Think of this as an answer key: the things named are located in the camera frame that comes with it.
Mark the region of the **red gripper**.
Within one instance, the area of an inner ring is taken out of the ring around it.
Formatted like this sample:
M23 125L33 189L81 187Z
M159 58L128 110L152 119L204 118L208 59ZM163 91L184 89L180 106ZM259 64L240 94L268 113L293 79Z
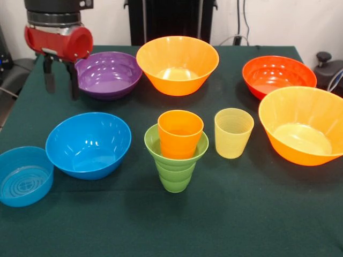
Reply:
M43 61L44 81L48 93L55 92L55 80L52 73L53 56L65 62L70 76L70 93L73 100L79 98L78 73L74 61L87 58L93 49L93 37L91 32L84 26L69 28L49 28L26 26L24 37L27 45L35 52L45 55Z

